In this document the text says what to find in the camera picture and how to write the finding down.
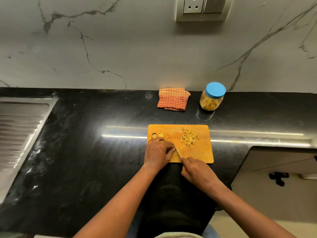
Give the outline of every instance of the kitchen towel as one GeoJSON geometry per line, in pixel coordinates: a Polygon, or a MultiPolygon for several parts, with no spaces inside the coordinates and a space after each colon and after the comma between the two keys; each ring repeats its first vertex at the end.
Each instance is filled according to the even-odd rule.
{"type": "Polygon", "coordinates": [[[184,88],[161,88],[158,91],[158,108],[165,110],[185,111],[187,101],[191,95],[184,88]]]}

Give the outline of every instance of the jar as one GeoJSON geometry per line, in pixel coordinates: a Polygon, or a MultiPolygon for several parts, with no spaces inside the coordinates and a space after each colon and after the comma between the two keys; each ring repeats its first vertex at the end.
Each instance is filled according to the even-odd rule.
{"type": "Polygon", "coordinates": [[[207,111],[215,110],[224,99],[226,88],[218,82],[208,83],[200,97],[200,106],[207,111]]]}

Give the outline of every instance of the wooden cutting board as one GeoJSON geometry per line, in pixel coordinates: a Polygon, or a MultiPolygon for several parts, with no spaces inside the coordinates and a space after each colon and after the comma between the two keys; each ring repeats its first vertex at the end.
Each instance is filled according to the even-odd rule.
{"type": "MultiPolygon", "coordinates": [[[[147,129],[147,142],[152,139],[153,133],[156,133],[157,136],[162,133],[164,139],[173,142],[180,152],[180,155],[184,158],[191,156],[195,159],[202,160],[205,163],[214,162],[209,128],[207,125],[150,124],[147,129]],[[188,147],[184,142],[180,141],[180,135],[184,134],[182,128],[191,129],[195,133],[198,133],[199,140],[196,138],[195,144],[191,144],[188,147]]],[[[175,151],[170,162],[180,163],[180,155],[175,151]]]]}

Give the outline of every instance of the person's left hand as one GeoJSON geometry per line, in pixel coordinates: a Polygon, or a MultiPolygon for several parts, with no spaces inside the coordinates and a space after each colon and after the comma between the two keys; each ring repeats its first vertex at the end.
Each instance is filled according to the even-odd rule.
{"type": "Polygon", "coordinates": [[[172,158],[174,144],[162,137],[149,140],[145,148],[144,166],[159,172],[172,158]]]}

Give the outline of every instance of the jar lid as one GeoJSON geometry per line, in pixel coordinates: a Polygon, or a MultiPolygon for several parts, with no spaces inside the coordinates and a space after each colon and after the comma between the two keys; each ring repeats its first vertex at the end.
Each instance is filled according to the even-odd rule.
{"type": "Polygon", "coordinates": [[[219,99],[226,93],[226,88],[224,85],[218,82],[208,83],[206,86],[206,95],[213,99],[219,99]]]}

